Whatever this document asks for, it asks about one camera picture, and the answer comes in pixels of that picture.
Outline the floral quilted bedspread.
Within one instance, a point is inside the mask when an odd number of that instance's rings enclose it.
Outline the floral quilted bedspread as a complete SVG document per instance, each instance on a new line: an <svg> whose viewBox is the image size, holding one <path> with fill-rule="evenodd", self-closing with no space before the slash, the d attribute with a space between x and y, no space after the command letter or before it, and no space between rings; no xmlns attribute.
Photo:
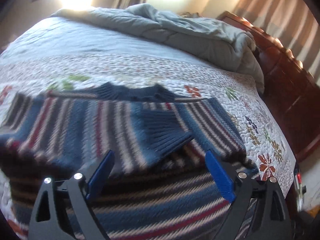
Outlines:
<svg viewBox="0 0 320 240"><path fill-rule="evenodd" d="M17 93L38 96L106 83L129 89L160 86L182 98L215 98L258 169L258 176L250 177L275 177L287 196L295 159L253 77L164 44L67 18L42 20L1 55L1 125ZM27 239L29 227L23 230L13 214L10 181L2 170L1 210L18 236Z"/></svg>

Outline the beige striped curtain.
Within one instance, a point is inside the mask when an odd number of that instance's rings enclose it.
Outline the beige striped curtain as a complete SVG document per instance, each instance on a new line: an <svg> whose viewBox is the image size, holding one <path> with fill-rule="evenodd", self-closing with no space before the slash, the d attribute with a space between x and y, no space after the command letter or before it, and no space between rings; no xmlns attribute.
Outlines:
<svg viewBox="0 0 320 240"><path fill-rule="evenodd" d="M319 23L303 0L240 0L233 13L278 38L319 84Z"/></svg>

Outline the blue striped knit sweater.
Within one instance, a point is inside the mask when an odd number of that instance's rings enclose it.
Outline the blue striped knit sweater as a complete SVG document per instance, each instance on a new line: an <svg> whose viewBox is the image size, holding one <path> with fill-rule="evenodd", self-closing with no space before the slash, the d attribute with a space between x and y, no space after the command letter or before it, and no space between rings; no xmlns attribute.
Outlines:
<svg viewBox="0 0 320 240"><path fill-rule="evenodd" d="M69 178L113 151L112 172L92 203L111 239L204 237L229 208L206 168L208 150L258 176L215 98L182 98L160 86L17 93L1 125L1 170L23 230L42 178Z"/></svg>

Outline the grey rumpled duvet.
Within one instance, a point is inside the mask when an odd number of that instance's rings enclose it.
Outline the grey rumpled duvet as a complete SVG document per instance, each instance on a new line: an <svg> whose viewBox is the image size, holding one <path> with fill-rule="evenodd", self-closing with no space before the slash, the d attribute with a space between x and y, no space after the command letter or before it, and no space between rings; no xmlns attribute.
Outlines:
<svg viewBox="0 0 320 240"><path fill-rule="evenodd" d="M185 18L160 11L148 3L126 9L60 9L54 17L89 23L185 51L229 72L250 75L258 92L265 90L264 74L254 56L253 35L212 18Z"/></svg>

